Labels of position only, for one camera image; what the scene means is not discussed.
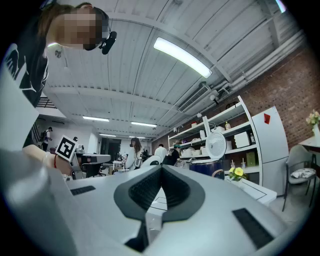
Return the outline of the white ceiling pipe bundle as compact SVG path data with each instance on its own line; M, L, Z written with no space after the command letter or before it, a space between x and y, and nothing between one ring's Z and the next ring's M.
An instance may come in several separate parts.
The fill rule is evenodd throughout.
M225 91L227 94L230 94L231 92L235 92L243 88L245 85L249 84L264 72L268 71L270 68L278 64L305 42L306 35L301 29L286 42L284 42L280 47L278 47L267 57L261 60L258 64L253 66L251 69L244 71L234 82L224 81L215 86L212 89L212 93L214 93L215 91L217 91L218 93Z

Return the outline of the person's black printed t-shirt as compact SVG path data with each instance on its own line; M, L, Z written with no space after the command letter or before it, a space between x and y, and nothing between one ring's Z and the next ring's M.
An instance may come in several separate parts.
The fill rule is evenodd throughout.
M0 149L19 151L39 116L48 78L46 42L13 43L0 64Z

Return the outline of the white metal shelf unit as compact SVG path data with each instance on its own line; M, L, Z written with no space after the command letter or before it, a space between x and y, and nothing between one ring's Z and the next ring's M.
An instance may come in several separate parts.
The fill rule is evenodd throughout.
M247 117L246 122L236 126L232 126L230 129L223 131L222 134L227 138L230 136L235 136L245 131L252 131L253 137L255 139L255 144L227 150L226 154L247 152L249 150L255 149L257 152L257 166L247 167L246 169L250 173L259 173L259 185L261 186L263 184L263 164L262 164L262 153L261 153L261 147L258 139L257 130L255 128L253 118L246 104L244 103L242 97L238 96L237 99L238 99L238 103L234 104L233 106L229 107L226 110L223 110L219 114L216 114L211 118L207 118L207 116L203 116L202 122L195 125L194 127L188 128L173 136L168 136L167 137L168 145L169 145L169 148L171 149L173 148L173 143L171 142L171 140L182 141L193 135L199 135L201 130L205 131L205 135L208 136L211 133L212 128L214 128L215 126L222 126L226 122L231 122L235 118L240 117L241 115L246 115Z

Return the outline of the pale side table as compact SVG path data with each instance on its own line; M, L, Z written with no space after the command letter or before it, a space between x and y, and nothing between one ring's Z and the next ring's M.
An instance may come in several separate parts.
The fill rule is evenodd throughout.
M320 138L317 139L313 136L300 142L299 145L305 147L307 151L316 152L320 154Z

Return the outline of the grey chair black legs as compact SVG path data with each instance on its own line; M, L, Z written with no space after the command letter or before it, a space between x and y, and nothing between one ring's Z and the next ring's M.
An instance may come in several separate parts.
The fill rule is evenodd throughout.
M320 168L317 164L316 155L307 151L302 145L298 144L291 148L289 152L288 159L285 164L286 167L286 178L285 178L285 190L284 190L284 202L282 207L282 212L285 210L287 196L289 192L290 185L299 185L307 183L307 189L305 195L308 194L311 182L313 181L313 188L311 193L311 199L309 207L311 207L316 190L316 181L317 181L317 170ZM303 168L312 168L315 169L316 174L309 178L294 178L291 176L291 173L303 169Z

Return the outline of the person's left forearm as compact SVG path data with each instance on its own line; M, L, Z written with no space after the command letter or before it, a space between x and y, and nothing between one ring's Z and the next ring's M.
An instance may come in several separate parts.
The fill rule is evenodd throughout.
M28 145L22 151L30 157L33 157L42 162L48 168L55 168L63 175L70 176L72 174L72 167L70 163L57 154L45 152L35 145Z

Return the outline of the long ceiling light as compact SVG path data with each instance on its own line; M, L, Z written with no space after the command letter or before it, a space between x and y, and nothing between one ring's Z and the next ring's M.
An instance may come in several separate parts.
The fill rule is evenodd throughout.
M212 71L200 60L164 38L158 37L153 48L186 64L206 79L212 74Z

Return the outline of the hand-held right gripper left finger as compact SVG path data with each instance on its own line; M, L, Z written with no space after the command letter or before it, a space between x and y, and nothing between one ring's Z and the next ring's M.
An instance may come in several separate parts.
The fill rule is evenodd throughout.
M163 256L163 244L150 241L149 212L161 181L162 167L154 165L69 182L65 210L76 256Z

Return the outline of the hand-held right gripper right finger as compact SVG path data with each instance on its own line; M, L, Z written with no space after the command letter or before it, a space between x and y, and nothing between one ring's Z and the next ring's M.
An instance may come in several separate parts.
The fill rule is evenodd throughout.
M204 201L189 219L162 223L169 197L157 191L147 211L145 256L252 256L267 254L286 224L265 204L230 181L174 167L201 185Z

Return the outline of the white oval device black disc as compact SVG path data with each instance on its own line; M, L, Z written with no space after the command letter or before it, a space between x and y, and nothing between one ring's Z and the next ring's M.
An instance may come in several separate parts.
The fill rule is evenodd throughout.
M148 159L146 159L141 165L141 168L160 165L162 163L162 158L158 155L152 155Z

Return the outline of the pale flowers in white vase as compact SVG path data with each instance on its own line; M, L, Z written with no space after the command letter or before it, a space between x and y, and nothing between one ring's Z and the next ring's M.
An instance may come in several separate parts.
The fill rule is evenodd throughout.
M312 127L312 131L315 137L320 137L320 113L316 110L312 110L309 116L305 119L306 123Z

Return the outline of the green box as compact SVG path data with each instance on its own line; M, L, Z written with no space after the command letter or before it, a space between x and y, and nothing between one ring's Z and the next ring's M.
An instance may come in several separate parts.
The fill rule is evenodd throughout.
M246 164L248 167L255 167L257 165L255 152L251 151L246 153Z

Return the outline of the white ceiling air vent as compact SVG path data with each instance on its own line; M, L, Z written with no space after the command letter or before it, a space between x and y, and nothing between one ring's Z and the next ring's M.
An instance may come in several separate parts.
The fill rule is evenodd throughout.
M203 87L197 87L178 107L178 111L185 113L193 105L195 105L199 100L206 96L211 91L211 88L207 85Z

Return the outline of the yellow potted flower plant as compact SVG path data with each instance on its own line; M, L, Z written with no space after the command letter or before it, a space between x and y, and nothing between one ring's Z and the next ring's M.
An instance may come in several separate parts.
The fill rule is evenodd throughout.
M247 179L247 175L241 167L232 167L228 174L229 180L234 183L237 187L243 188L243 180Z

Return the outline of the white refrigerator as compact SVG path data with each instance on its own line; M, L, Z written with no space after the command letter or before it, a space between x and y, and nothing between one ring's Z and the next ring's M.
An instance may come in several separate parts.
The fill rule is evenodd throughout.
M270 115L269 124L264 123L264 113ZM281 197L286 186L286 161L289 147L285 129L275 106L252 117L261 149L262 186Z

